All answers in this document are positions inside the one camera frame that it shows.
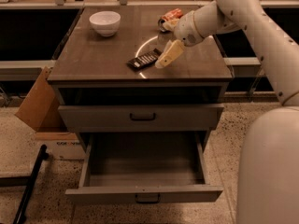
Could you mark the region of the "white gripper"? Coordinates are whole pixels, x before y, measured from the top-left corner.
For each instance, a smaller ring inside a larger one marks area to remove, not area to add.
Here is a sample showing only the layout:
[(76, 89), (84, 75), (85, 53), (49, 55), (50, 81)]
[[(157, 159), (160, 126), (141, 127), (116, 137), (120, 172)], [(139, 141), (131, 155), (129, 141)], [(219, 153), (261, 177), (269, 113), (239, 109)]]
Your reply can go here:
[(173, 32), (176, 40), (169, 40), (166, 43), (163, 53), (155, 63), (155, 67), (162, 69), (167, 67), (171, 62), (177, 59), (185, 50), (185, 47), (191, 47), (201, 43), (204, 38), (197, 31), (195, 26), (195, 12), (190, 11), (180, 19), (170, 21), (164, 20), (162, 28), (164, 32)]

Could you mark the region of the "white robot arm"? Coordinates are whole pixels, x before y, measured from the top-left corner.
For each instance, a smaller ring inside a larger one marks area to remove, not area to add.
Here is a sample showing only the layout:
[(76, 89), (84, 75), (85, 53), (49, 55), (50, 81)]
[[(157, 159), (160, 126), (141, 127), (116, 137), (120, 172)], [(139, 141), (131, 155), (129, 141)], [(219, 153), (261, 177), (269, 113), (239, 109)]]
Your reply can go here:
[(264, 12), (260, 0), (212, 0), (162, 26), (175, 35), (156, 66), (185, 48), (234, 28), (244, 32), (281, 107), (257, 118), (241, 148), (236, 224), (299, 224), (299, 46)]

